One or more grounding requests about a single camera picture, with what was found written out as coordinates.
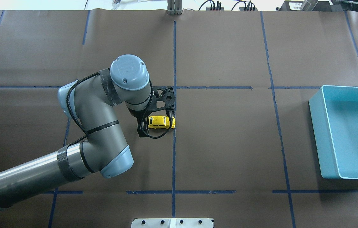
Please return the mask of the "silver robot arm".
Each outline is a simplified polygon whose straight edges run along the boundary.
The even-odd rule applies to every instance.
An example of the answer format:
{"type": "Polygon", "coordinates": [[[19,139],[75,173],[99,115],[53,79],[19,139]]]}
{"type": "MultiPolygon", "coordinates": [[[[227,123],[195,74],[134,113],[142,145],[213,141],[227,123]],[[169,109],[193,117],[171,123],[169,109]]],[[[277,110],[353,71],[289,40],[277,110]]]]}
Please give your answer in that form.
{"type": "Polygon", "coordinates": [[[83,136],[0,172],[0,210],[96,172],[111,178],[130,169],[133,157],[114,108],[125,103],[137,119],[137,130],[145,131],[152,95],[147,66],[132,54],[118,56],[109,68],[59,88],[59,103],[83,136]]]}

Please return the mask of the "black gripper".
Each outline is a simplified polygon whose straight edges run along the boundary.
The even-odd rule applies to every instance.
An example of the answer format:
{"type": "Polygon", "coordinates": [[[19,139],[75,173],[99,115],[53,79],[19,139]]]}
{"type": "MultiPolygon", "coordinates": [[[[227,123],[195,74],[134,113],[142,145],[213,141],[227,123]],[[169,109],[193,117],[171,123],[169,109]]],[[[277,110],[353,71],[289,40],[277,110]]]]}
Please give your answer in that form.
{"type": "Polygon", "coordinates": [[[133,110],[131,108],[127,108],[130,114],[137,119],[137,134],[140,138],[149,137],[149,116],[151,115],[151,111],[147,109],[143,110],[133,110]]]}

